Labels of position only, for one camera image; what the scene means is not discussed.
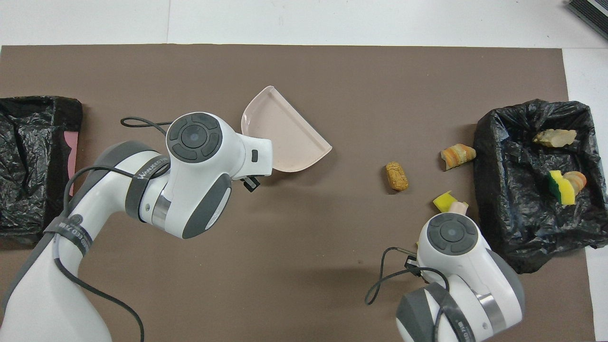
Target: black strap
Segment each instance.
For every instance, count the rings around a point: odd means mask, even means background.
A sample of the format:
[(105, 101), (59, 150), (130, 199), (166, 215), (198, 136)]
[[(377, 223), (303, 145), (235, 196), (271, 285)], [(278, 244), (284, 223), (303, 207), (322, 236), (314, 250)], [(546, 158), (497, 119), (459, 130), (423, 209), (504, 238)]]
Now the black strap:
[(76, 214), (69, 218), (63, 216), (55, 217), (49, 226), (44, 230), (45, 233), (57, 233), (66, 239), (70, 240), (82, 253), (82, 256), (91, 249), (93, 239), (80, 225), (82, 223), (82, 216)]
[(150, 178), (167, 164), (169, 164), (169, 158), (159, 155), (150, 159), (133, 175), (125, 198), (125, 211), (130, 217), (144, 222), (139, 217), (139, 205), (142, 202), (143, 193), (148, 187)]
[(241, 181), (243, 181), (243, 185), (245, 185), (245, 188), (247, 188), (249, 192), (253, 192), (260, 186), (260, 181), (254, 176), (245, 177)]
[(466, 320), (465, 314), (460, 310), (460, 307), (450, 293), (436, 282), (424, 289), (430, 293), (437, 304), (443, 309), (443, 313), (450, 322), (458, 341), (475, 342), (475, 335), (473, 335), (473, 329), (469, 321)]

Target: black cable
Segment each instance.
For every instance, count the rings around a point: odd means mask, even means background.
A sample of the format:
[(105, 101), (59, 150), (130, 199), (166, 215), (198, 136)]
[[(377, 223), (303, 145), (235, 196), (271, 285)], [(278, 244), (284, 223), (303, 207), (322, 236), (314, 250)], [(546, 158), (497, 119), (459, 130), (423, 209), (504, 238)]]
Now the black cable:
[[(127, 120), (138, 120), (141, 122), (145, 122), (145, 125), (133, 125), (133, 124), (128, 124), (125, 121)], [(120, 123), (123, 126), (126, 127), (154, 127), (157, 130), (159, 130), (163, 135), (167, 135), (167, 132), (162, 129), (161, 125), (170, 125), (172, 124), (172, 122), (152, 122), (150, 120), (147, 119), (143, 119), (141, 117), (135, 117), (135, 116), (131, 116), (131, 117), (124, 117), (123, 119), (120, 120)], [(164, 175), (167, 171), (169, 171), (170, 169), (170, 164), (168, 164), (167, 166), (157, 170), (154, 175), (152, 175), (151, 179), (153, 178), (157, 178), (160, 177), (162, 175)], [(63, 191), (63, 211), (61, 212), (61, 216), (63, 217), (68, 217), (69, 214), (72, 212), (70, 207), (69, 207), (69, 200), (70, 200), (70, 188), (72, 187), (72, 185), (74, 184), (74, 182), (76, 181), (76, 179), (80, 176), (82, 176), (85, 172), (88, 171), (92, 171), (92, 170), (105, 170), (105, 171), (110, 171), (110, 172), (116, 172), (119, 173), (123, 176), (127, 176), (129, 178), (134, 177), (134, 175), (132, 173), (129, 173), (127, 171), (124, 170), (120, 170), (116, 167), (113, 166), (103, 166), (103, 165), (93, 165), (93, 166), (88, 166), (85, 167), (81, 170), (79, 170), (78, 172), (76, 172), (74, 174), (74, 176), (72, 176), (66, 184), (66, 187)], [(68, 278), (71, 282), (77, 284), (78, 286), (82, 287), (83, 289), (97, 295), (100, 296), (102, 298), (105, 298), (115, 304), (118, 304), (119, 306), (121, 306), (123, 309), (125, 309), (127, 312), (129, 312), (130, 314), (132, 314), (133, 317), (135, 317), (135, 320), (137, 321), (137, 325), (139, 326), (139, 333), (140, 333), (140, 342), (143, 342), (143, 322), (141, 320), (141, 318), (139, 317), (139, 315), (137, 314), (137, 312), (135, 312), (135, 310), (133, 310), (129, 305), (127, 305), (126, 303), (124, 303), (123, 301), (110, 296), (109, 294), (96, 289), (95, 287), (85, 283), (84, 281), (82, 281), (80, 278), (74, 276), (70, 271), (67, 270), (67, 268), (65, 268), (65, 266), (61, 263), (61, 259), (59, 257), (59, 245), (57, 240), (54, 240), (54, 250), (53, 250), (53, 254), (54, 254), (54, 261), (55, 261), (55, 265), (57, 266), (57, 268), (61, 271), (61, 273)]]
[[(135, 121), (141, 121), (141, 122), (145, 122), (144, 124), (139, 124), (139, 125), (134, 125), (134, 124), (128, 124), (126, 121), (127, 120), (135, 120)], [(164, 136), (167, 135), (167, 131), (165, 131), (161, 126), (166, 126), (166, 125), (171, 125), (173, 123), (173, 121), (165, 121), (165, 122), (152, 122), (148, 119), (144, 119), (142, 117), (139, 116), (128, 116), (128, 117), (123, 117), (120, 120), (120, 124), (125, 126), (125, 127), (131, 127), (131, 128), (140, 128), (140, 127), (154, 127), (157, 130), (159, 130)], [(154, 175), (152, 175), (152, 177), (150, 179), (155, 179), (158, 178), (162, 175), (164, 175), (167, 171), (169, 171), (169, 169), (171, 168), (171, 165), (167, 165), (165, 166), (163, 169), (158, 170), (157, 172), (154, 173)]]
[(84, 169), (79, 170), (78, 172), (76, 172), (74, 174), (74, 176), (72, 176), (72, 178), (70, 178), (69, 181), (67, 181), (66, 187), (63, 190), (63, 211), (61, 212), (61, 216), (68, 217), (70, 212), (72, 212), (69, 208), (70, 188), (72, 187), (72, 184), (74, 183), (74, 181), (76, 181), (76, 179), (78, 177), (82, 176), (82, 174), (84, 174), (87, 171), (91, 171), (91, 170), (106, 170), (106, 171), (116, 172), (116, 173), (119, 173), (119, 174), (127, 176), (127, 177), (134, 176), (132, 173), (129, 173), (124, 170), (120, 170), (113, 166), (93, 165), (93, 166), (87, 166)]
[[(384, 272), (384, 258), (386, 257), (386, 254), (390, 251), (401, 251), (401, 248), (388, 247), (386, 250), (384, 250), (384, 252), (382, 253), (382, 259), (380, 260), (380, 276), (378, 277), (378, 280), (382, 279), (382, 272)], [(368, 305), (370, 305), (371, 303), (373, 303), (376, 300), (376, 297), (378, 296), (378, 292), (380, 292), (380, 285), (378, 287), (376, 287), (376, 292), (374, 293), (374, 297), (370, 300), (370, 303)]]
[(61, 260), (59, 258), (59, 246), (58, 246), (58, 242), (54, 241), (54, 261), (55, 261), (55, 265), (57, 266), (57, 268), (61, 271), (61, 273), (63, 273), (63, 275), (68, 278), (70, 281), (72, 281), (73, 283), (79, 285), (80, 287), (82, 287), (83, 289), (93, 293), (94, 295), (100, 296), (102, 298), (105, 298), (115, 304), (118, 304), (119, 306), (121, 306), (123, 309), (125, 309), (126, 311), (128, 311), (130, 314), (132, 314), (133, 317), (135, 317), (135, 320), (137, 321), (137, 325), (139, 326), (139, 341), (143, 342), (143, 322), (142, 319), (139, 318), (139, 315), (137, 314), (137, 312), (135, 312), (135, 310), (133, 310), (129, 305), (127, 305), (126, 303), (124, 303), (123, 301), (110, 296), (109, 294), (98, 290), (96, 288), (94, 288), (93, 286), (85, 283), (84, 281), (82, 281), (80, 278), (74, 276), (70, 271), (67, 270), (67, 268), (61, 263)]
[(438, 270), (436, 270), (434, 268), (431, 268), (431, 267), (412, 267), (412, 268), (408, 268), (406, 270), (397, 271), (397, 272), (395, 272), (393, 274), (390, 274), (390, 275), (388, 275), (388, 276), (386, 276), (384, 278), (380, 278), (379, 281), (377, 281), (374, 285), (371, 286), (371, 288), (369, 289), (369, 291), (365, 295), (365, 303), (367, 305), (371, 305), (372, 303), (374, 303), (374, 300), (376, 300), (376, 297), (374, 297), (371, 301), (368, 301), (367, 298), (369, 298), (370, 293), (374, 290), (374, 288), (379, 288), (380, 285), (384, 281), (387, 281), (390, 278), (393, 278), (393, 277), (396, 277), (396, 276), (400, 276), (402, 274), (412, 273), (412, 272), (418, 272), (418, 271), (430, 271), (430, 272), (434, 272), (434, 273), (438, 274), (443, 279), (443, 281), (445, 282), (445, 284), (446, 284), (446, 290), (447, 291), (450, 290), (449, 284), (447, 283), (447, 277), (442, 272), (440, 272), (440, 271), (438, 271)]
[[(134, 125), (134, 124), (128, 124), (125, 121), (127, 120), (135, 120), (135, 121), (141, 121), (141, 122), (145, 122), (146, 124), (139, 124), (139, 125)], [(128, 117), (123, 117), (120, 120), (120, 124), (122, 124), (125, 127), (132, 127), (132, 128), (139, 128), (139, 127), (154, 127), (157, 130), (159, 130), (163, 135), (167, 135), (167, 131), (165, 131), (161, 126), (166, 126), (166, 125), (170, 125), (172, 124), (172, 121), (167, 121), (167, 122), (152, 122), (148, 119), (144, 119), (142, 117), (137, 117), (137, 116), (128, 116)]]
[[(405, 269), (405, 270), (397, 271), (397, 272), (395, 272), (393, 274), (390, 274), (390, 275), (388, 275), (386, 277), (382, 277), (382, 273), (384, 271), (384, 258), (386, 257), (386, 254), (389, 251), (393, 251), (393, 250), (400, 251), (402, 253), (404, 253), (404, 251), (405, 251), (404, 249), (402, 249), (400, 247), (389, 247), (389, 248), (387, 248), (382, 253), (382, 259), (380, 261), (380, 277), (379, 277), (378, 281), (374, 285), (371, 286), (371, 288), (369, 289), (369, 291), (365, 295), (365, 303), (367, 305), (371, 305), (372, 303), (374, 303), (374, 301), (376, 300), (376, 297), (378, 295), (378, 292), (380, 291), (380, 285), (384, 281), (386, 281), (386, 280), (388, 280), (390, 278), (399, 276), (401, 274), (406, 274), (406, 273), (413, 273), (413, 272), (419, 272), (419, 271), (430, 271), (430, 272), (436, 273), (437, 275), (439, 275), (442, 278), (444, 284), (446, 284), (446, 291), (448, 291), (448, 292), (450, 291), (450, 285), (449, 285), (449, 283), (447, 281), (447, 277), (445, 276), (445, 274), (443, 274), (441, 271), (436, 270), (436, 269), (431, 268), (431, 267), (412, 267), (412, 268), (408, 268), (408, 269)], [(376, 292), (374, 293), (374, 297), (371, 300), (368, 301), (367, 299), (369, 298), (370, 293), (374, 290), (374, 288), (376, 289)], [(432, 340), (434, 342), (437, 342), (438, 339), (439, 339), (439, 336), (438, 336), (439, 322), (440, 322), (441, 316), (443, 315), (443, 307), (441, 306), (441, 303), (437, 303), (437, 304), (439, 304), (439, 311), (437, 312), (437, 317), (435, 317), (435, 324), (433, 326)]]

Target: gray joint cap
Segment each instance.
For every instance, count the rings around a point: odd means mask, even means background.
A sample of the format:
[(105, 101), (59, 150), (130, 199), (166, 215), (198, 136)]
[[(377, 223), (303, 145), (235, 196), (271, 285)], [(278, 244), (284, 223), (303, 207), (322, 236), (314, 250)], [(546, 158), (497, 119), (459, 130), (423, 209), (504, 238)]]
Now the gray joint cap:
[(466, 216), (453, 212), (435, 216), (429, 222), (426, 234), (431, 246), (449, 256), (467, 253), (479, 238), (475, 224)]
[(214, 117), (192, 113), (171, 125), (167, 132), (167, 147), (183, 162), (203, 162), (217, 153), (222, 137), (222, 129)]

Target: bread piece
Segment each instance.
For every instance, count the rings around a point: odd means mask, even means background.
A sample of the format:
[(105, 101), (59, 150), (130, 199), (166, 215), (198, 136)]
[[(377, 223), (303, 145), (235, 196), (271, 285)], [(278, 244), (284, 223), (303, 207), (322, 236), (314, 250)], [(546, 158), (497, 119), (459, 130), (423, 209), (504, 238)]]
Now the bread piece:
[(441, 151), (441, 158), (446, 161), (446, 171), (472, 161), (477, 156), (474, 148), (456, 144)]
[(394, 190), (403, 191), (410, 185), (407, 181), (406, 173), (396, 161), (386, 165), (386, 176), (389, 179), (390, 187)]
[(532, 141), (547, 147), (564, 147), (575, 139), (575, 130), (546, 130), (538, 133)]
[(572, 184), (575, 196), (587, 185), (587, 177), (578, 171), (566, 172), (564, 178)]

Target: sponge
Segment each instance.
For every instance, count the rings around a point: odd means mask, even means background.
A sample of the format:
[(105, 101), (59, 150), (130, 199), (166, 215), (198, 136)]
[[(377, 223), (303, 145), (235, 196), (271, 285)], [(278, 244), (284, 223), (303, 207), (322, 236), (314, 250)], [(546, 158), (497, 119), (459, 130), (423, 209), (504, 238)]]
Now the sponge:
[(439, 209), (440, 212), (448, 212), (450, 211), (450, 206), (452, 203), (457, 202), (458, 200), (454, 198), (454, 196), (450, 195), (452, 191), (448, 191), (436, 199), (433, 200), (433, 204)]
[(562, 205), (574, 204), (576, 196), (572, 183), (562, 176), (560, 170), (549, 171), (549, 191), (557, 197)]

